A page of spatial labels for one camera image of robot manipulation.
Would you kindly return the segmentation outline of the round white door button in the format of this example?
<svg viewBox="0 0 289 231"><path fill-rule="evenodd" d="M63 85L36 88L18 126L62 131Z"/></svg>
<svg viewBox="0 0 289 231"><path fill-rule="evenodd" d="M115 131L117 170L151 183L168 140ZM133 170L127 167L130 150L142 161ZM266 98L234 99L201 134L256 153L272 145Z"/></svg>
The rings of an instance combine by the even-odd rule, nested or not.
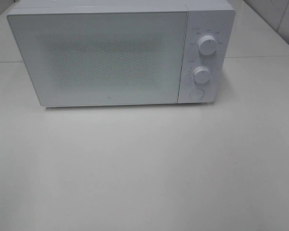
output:
<svg viewBox="0 0 289 231"><path fill-rule="evenodd" d="M193 89L193 90L191 90L189 96L193 101L200 101L204 97L204 90L203 89Z"/></svg>

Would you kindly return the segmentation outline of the white microwave door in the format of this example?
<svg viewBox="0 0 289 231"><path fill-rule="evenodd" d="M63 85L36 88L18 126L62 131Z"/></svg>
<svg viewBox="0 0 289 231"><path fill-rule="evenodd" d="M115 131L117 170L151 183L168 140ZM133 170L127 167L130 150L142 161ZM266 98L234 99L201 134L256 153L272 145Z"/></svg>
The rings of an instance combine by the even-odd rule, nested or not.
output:
<svg viewBox="0 0 289 231"><path fill-rule="evenodd" d="M187 14L9 15L42 106L176 103Z"/></svg>

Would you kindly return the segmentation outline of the lower white microwave knob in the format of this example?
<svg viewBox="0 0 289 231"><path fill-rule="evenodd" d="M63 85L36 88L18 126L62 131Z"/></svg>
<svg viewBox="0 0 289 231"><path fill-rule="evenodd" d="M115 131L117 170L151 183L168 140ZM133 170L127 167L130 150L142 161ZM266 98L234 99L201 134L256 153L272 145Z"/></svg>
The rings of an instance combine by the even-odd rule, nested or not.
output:
<svg viewBox="0 0 289 231"><path fill-rule="evenodd" d="M194 81L197 84L205 84L210 80L210 70L206 66L200 66L193 70Z"/></svg>

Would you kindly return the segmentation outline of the white microwave knob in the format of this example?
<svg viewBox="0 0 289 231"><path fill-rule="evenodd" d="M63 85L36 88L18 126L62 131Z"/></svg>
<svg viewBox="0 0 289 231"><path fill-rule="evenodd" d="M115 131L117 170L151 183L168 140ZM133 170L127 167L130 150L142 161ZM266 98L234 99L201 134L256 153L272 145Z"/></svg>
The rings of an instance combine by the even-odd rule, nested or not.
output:
<svg viewBox="0 0 289 231"><path fill-rule="evenodd" d="M198 40L198 50L202 55L212 55L216 47L217 40L213 35L203 35Z"/></svg>
<svg viewBox="0 0 289 231"><path fill-rule="evenodd" d="M206 66L200 66L193 70L194 81L197 84L205 84L210 80L210 70Z"/></svg>

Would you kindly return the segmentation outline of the white microwave oven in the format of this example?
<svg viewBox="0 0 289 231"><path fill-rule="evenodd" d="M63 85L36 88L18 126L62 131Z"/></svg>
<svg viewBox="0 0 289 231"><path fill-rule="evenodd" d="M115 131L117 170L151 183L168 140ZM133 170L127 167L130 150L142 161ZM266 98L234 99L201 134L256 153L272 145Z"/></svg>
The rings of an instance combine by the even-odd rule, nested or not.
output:
<svg viewBox="0 0 289 231"><path fill-rule="evenodd" d="M173 104L214 101L236 15L225 0L22 0L7 18L9 15L166 12L187 14L178 100ZM198 50L198 40L203 35L213 35L217 40L212 55L202 55ZM205 84L194 81L193 70L200 66L210 70L210 80ZM202 100L190 98L193 89L204 90Z"/></svg>

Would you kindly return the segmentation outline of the upper white microwave knob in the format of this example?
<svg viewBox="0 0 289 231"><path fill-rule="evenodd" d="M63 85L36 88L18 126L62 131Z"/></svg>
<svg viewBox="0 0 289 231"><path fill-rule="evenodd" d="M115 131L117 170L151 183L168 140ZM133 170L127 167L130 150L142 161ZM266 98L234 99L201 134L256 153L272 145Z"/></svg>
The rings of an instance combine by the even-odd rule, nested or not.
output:
<svg viewBox="0 0 289 231"><path fill-rule="evenodd" d="M212 55L216 47L217 40L213 35L203 35L198 40L198 50L202 55Z"/></svg>

